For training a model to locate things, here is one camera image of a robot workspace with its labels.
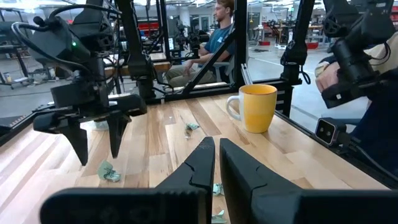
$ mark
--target camera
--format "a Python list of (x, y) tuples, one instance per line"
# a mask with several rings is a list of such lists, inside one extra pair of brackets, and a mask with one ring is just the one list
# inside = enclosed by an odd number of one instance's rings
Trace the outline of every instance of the camera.
[(327, 146), (339, 145), (337, 137), (339, 133), (345, 133), (347, 125), (333, 118), (320, 118), (318, 120), (315, 135), (323, 141)]

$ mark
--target white wall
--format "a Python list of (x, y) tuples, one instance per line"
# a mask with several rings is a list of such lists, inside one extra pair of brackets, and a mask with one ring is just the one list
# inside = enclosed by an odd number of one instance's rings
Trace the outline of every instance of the white wall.
[(279, 19), (286, 19), (287, 10), (280, 10), (272, 12), (272, 7), (263, 7), (261, 9), (261, 21), (267, 22), (269, 20), (278, 21)]

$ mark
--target gray floor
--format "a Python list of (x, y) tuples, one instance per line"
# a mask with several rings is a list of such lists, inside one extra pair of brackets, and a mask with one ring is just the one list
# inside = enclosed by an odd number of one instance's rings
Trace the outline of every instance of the gray floor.
[[(269, 51), (257, 53), (253, 52), (254, 49), (266, 49)], [(283, 67), (279, 64), (281, 54), (282, 52), (279, 52), (274, 47), (250, 47), (248, 66), (252, 79), (264, 80), (278, 78), (283, 71)], [(290, 117), (311, 131), (315, 130), (317, 120), (322, 116), (344, 118), (356, 116), (359, 118), (364, 113), (368, 102), (367, 99), (362, 98), (331, 110), (326, 108), (315, 84), (313, 71), (317, 63), (327, 55), (325, 49), (309, 50), (304, 70), (310, 75), (312, 83), (310, 85), (299, 85), (294, 88)], [(24, 61), (31, 72), (36, 68), (41, 68), (40, 64), (31, 58), (25, 58)], [(9, 72), (13, 79), (23, 77), (17, 60), (0, 61), (0, 72)], [(0, 85), (0, 118), (30, 114), (38, 106), (52, 101), (49, 92), (51, 87), (66, 83), (68, 82), (61, 80), (33, 87), (16, 84), (14, 85), (14, 90), (10, 89), (9, 86)], [(135, 85), (128, 79), (126, 79), (126, 83), (128, 84), (125, 85), (124, 89), (126, 91), (133, 91)]]

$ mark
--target yellow mug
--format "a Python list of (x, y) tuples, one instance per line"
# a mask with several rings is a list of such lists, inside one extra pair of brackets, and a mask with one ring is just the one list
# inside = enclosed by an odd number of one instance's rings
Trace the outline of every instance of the yellow mug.
[[(239, 89), (239, 96), (231, 96), (226, 110), (234, 119), (242, 121), (246, 131), (264, 133), (271, 125), (276, 107), (277, 89), (270, 85), (245, 85)], [(239, 100), (239, 114), (231, 111), (230, 104)]]

